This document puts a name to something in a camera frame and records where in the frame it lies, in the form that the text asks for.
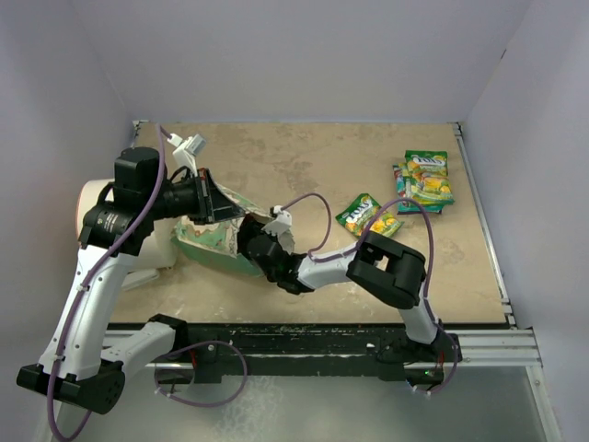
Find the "teal mint candy packet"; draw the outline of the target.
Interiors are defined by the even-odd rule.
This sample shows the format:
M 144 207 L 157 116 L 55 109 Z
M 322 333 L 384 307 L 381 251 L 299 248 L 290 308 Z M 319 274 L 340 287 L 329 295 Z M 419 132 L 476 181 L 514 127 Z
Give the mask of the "teal mint candy packet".
M 407 197 L 400 197 L 398 203 L 399 215 L 416 215 L 423 210 L 430 214 L 440 215 L 443 212 L 444 206 L 442 204 L 431 204 L 430 202 L 420 202 Z

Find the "green patterned paper bag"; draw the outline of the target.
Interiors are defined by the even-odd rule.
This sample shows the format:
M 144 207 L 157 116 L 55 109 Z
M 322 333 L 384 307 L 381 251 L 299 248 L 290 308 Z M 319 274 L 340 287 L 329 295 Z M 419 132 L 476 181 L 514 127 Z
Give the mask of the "green patterned paper bag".
M 269 209 L 254 204 L 220 183 L 217 186 L 231 201 L 241 206 L 246 215 L 253 215 L 262 226 L 271 221 Z M 213 225 L 198 226 L 183 216 L 174 226 L 172 242 L 188 259 L 201 265 L 249 276 L 263 276 L 257 265 L 237 251 L 237 233 L 244 219 L 242 216 Z M 282 233 L 278 240 L 285 250 L 294 251 L 295 241 L 291 230 Z

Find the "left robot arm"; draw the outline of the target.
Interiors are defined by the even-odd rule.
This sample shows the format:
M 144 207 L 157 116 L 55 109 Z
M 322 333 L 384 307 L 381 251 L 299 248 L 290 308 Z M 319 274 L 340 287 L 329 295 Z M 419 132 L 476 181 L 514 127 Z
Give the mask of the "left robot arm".
M 185 215 L 196 225 L 212 225 L 243 213 L 208 169 L 173 182 L 154 148 L 123 150 L 114 163 L 114 180 L 84 216 L 75 279 L 56 331 L 38 363 L 19 369 L 17 384 L 45 395 L 49 403 L 105 414 L 146 364 L 160 356 L 185 357 L 187 322 L 162 314 L 122 343 L 102 347 L 124 279 L 156 221 Z

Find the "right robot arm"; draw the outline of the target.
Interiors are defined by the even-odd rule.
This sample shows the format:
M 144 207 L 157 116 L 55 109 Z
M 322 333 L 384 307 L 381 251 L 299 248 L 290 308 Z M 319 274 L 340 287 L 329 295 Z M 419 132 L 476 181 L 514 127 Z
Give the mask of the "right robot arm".
M 289 252 L 262 224 L 247 216 L 237 233 L 237 249 L 266 279 L 282 290 L 301 295 L 327 285 L 352 282 L 399 311 L 410 352 L 420 360 L 450 350 L 460 360 L 456 339 L 445 331 L 429 303 L 433 240 L 429 255 L 392 238 L 369 232 L 334 255 L 315 259 Z

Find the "yellow green snack packet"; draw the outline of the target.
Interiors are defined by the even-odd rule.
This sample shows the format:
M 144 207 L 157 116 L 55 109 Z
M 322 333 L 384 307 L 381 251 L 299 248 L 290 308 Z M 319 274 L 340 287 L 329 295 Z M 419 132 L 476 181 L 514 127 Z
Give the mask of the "yellow green snack packet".
M 369 193 L 360 193 L 343 212 L 335 216 L 335 219 L 359 238 L 380 209 L 381 205 Z M 370 226 L 370 230 L 385 237 L 392 237 L 402 226 L 402 221 L 397 220 L 391 213 L 384 212 Z
M 422 205 L 455 202 L 449 180 L 446 151 L 407 150 L 405 152 L 412 198 Z

